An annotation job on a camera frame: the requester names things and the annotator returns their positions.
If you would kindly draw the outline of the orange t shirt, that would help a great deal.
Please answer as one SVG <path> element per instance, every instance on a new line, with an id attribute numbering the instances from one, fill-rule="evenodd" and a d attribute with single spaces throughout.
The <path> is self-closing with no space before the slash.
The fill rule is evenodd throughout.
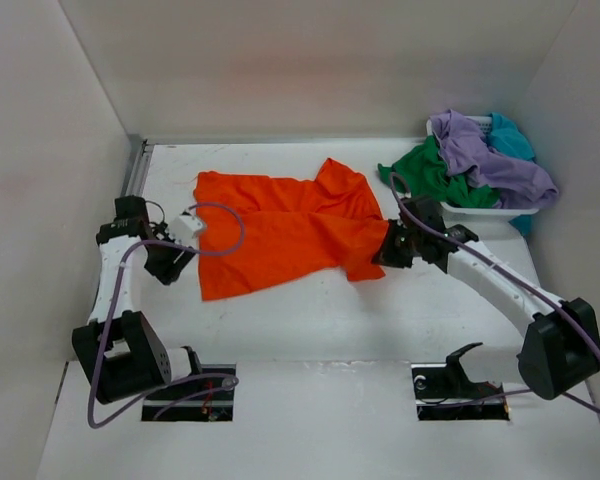
<path id="1" fill-rule="evenodd" d="M 372 259 L 388 231 L 366 177 L 327 159 L 312 180 L 202 172 L 194 199 L 207 230 L 201 297 L 246 295 L 339 268 L 350 282 L 378 280 Z"/>

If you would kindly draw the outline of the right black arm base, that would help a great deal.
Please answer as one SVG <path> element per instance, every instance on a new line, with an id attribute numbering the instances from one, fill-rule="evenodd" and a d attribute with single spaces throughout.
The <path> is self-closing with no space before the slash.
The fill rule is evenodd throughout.
<path id="1" fill-rule="evenodd" d="M 509 409 L 501 383 L 474 382 L 469 379 L 460 359 L 481 346 L 467 344 L 448 354 L 438 363 L 411 365 L 412 384 L 419 421 L 508 421 Z"/>

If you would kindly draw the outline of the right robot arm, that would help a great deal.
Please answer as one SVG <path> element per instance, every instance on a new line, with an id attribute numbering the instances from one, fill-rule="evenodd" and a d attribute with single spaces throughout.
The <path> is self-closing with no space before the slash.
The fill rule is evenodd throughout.
<path id="1" fill-rule="evenodd" d="M 422 259 L 467 285 L 518 330 L 521 381 L 553 400 L 600 372 L 600 337 L 593 307 L 566 301 L 533 285 L 508 267 L 463 225 L 445 225 L 428 197 L 400 197 L 400 218 L 391 220 L 375 264 L 410 268 Z"/>

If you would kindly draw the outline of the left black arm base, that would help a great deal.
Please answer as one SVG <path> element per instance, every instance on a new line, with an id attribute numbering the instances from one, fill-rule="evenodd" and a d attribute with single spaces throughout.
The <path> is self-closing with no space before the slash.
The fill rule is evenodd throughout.
<path id="1" fill-rule="evenodd" d="M 234 413 L 233 389 L 225 375 L 235 376 L 235 364 L 202 366 L 206 377 L 153 393 L 142 402 L 143 422 L 231 422 Z"/>

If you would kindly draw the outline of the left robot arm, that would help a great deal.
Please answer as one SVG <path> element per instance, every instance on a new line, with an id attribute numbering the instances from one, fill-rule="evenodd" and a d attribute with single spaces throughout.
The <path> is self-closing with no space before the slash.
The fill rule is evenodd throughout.
<path id="1" fill-rule="evenodd" d="M 170 222 L 149 219 L 147 201 L 115 200 L 115 216 L 100 226 L 96 243 L 101 271 L 95 305 L 86 325 L 72 332 L 72 346 L 95 398 L 110 404 L 168 384 L 186 399 L 204 387 L 204 373 L 189 346 L 168 349 L 141 309 L 141 275 L 164 286 L 177 281 L 194 258 L 185 252 L 205 229 L 189 212 Z"/>

